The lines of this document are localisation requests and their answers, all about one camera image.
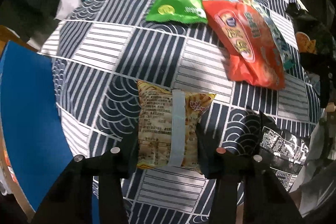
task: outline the silver screw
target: silver screw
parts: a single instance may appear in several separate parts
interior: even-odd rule
[[[254,155],[253,156],[253,159],[256,161],[256,162],[261,162],[263,160],[262,156],[260,155]]]
[[[113,147],[111,148],[111,153],[112,154],[118,154],[120,152],[120,148],[119,147]]]
[[[76,155],[76,156],[74,156],[74,158],[73,158],[73,160],[75,161],[75,162],[79,162],[79,161],[81,161],[83,159],[83,155]]]

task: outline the yellow snack bag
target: yellow snack bag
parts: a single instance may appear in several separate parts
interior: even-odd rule
[[[196,124],[209,108],[215,94],[168,91],[137,81],[139,156],[137,167],[165,165],[198,169]]]

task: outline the yellow oval label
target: yellow oval label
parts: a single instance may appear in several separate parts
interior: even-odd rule
[[[160,15],[164,15],[164,14],[174,14],[175,13],[175,9],[174,7],[170,6],[170,5],[161,5],[157,11],[159,12]]]

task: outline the striped fabric pattern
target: striped fabric pattern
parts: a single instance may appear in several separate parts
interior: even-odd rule
[[[256,0],[290,47],[294,67],[283,90],[227,77],[230,57],[207,24],[146,22],[155,0],[88,0],[60,22],[41,49],[52,57],[55,100],[73,155],[102,155],[134,131],[140,113],[137,80],[160,87],[216,93],[199,121],[205,145],[250,155],[261,110],[279,128],[308,137],[320,102],[299,62],[289,1]],[[129,223],[199,224],[208,220],[214,180],[188,168],[137,170],[121,180]],[[93,193],[99,197],[98,177]],[[238,204],[243,186],[238,186]]]

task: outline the table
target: table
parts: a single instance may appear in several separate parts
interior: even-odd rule
[[[288,2],[256,0],[290,45],[295,66],[275,91],[228,80],[229,55],[208,25],[146,22],[154,0],[88,0],[46,41],[52,57],[62,127],[73,153],[97,156],[118,145],[137,123],[136,80],[167,89],[217,96],[200,124],[206,137],[237,154],[257,141],[259,109],[278,127],[307,137],[321,115],[320,102],[299,64]],[[207,219],[214,181],[188,168],[137,170],[122,181],[130,223],[200,223]],[[98,181],[93,191],[98,195]],[[242,187],[238,200],[242,202]]]

